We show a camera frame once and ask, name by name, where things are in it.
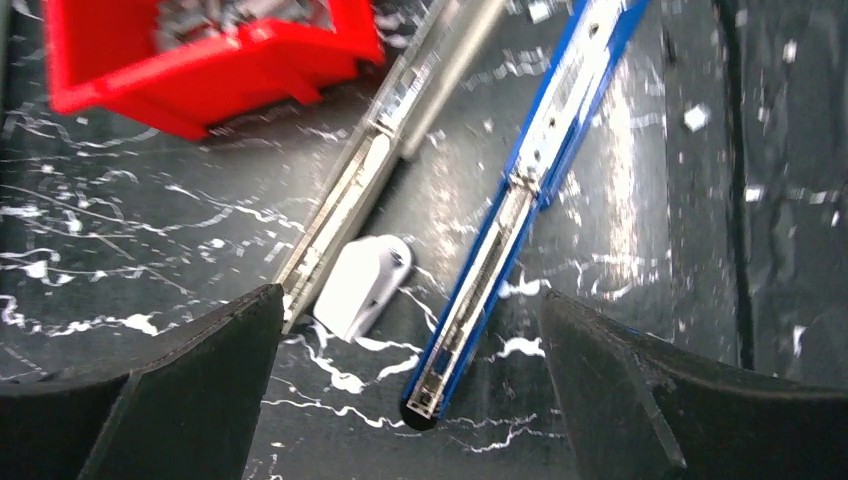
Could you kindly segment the black silver stapler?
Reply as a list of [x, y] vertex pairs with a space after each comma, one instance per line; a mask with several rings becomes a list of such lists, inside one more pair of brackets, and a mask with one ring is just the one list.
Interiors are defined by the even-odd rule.
[[501, 0], [434, 1], [343, 149], [320, 204], [283, 264], [282, 330], [324, 285], [397, 161], [411, 157], [505, 11]]

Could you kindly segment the blue stapler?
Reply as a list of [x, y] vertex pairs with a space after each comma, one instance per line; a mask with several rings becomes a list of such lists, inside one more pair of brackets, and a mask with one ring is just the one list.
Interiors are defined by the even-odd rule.
[[528, 232], [570, 170], [649, 3], [578, 1], [533, 99], [498, 190], [399, 403], [403, 422], [444, 416]]

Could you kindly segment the red plastic bin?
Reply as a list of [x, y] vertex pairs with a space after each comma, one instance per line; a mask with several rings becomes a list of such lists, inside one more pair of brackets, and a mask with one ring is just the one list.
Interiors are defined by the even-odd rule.
[[330, 1], [330, 30], [277, 18], [158, 52], [154, 1], [45, 1], [49, 102], [63, 114], [100, 107], [199, 140], [209, 126], [324, 87], [385, 60], [368, 1]]

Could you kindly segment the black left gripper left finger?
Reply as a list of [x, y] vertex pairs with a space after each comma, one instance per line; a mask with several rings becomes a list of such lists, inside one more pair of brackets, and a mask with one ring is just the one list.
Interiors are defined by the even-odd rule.
[[111, 360], [1, 385], [5, 479], [238, 479], [281, 339], [267, 284]]

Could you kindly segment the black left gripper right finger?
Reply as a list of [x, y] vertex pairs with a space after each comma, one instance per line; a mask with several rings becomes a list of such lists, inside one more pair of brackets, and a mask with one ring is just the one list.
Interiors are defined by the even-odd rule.
[[538, 317], [584, 479], [843, 479], [847, 394], [732, 367], [558, 291]]

